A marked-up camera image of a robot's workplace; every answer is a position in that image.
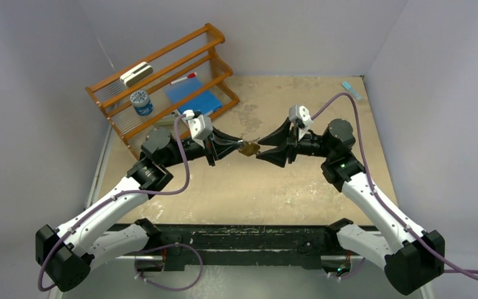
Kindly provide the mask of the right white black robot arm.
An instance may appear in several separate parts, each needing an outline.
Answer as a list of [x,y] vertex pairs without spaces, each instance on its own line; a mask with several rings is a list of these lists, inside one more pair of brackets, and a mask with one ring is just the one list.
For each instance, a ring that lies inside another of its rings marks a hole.
[[368,170],[352,152],[355,142],[352,125],[346,120],[332,120],[317,135],[286,119],[259,139],[258,144],[270,149],[256,157],[282,168],[299,154],[324,158],[321,169],[326,181],[355,203],[381,233],[377,237],[349,221],[338,221],[324,237],[326,249],[361,255],[385,272],[395,290],[409,295],[444,273],[444,263],[432,254],[444,253],[444,237],[410,220],[368,178]]

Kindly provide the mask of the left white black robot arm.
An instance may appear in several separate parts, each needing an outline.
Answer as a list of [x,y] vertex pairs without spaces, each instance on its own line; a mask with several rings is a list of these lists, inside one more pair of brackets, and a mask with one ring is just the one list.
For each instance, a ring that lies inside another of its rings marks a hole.
[[167,195],[166,186],[173,178],[170,166],[181,164],[187,168],[198,158],[205,158],[213,166],[245,144],[213,127],[194,128],[187,138],[164,128],[151,130],[141,146],[140,158],[107,195],[73,219],[57,227],[45,225],[35,233],[35,259],[40,265],[38,289],[67,292],[92,270],[125,254],[152,255],[182,247],[180,241],[166,239],[147,219],[136,220],[115,233],[109,233],[109,229],[154,196]]

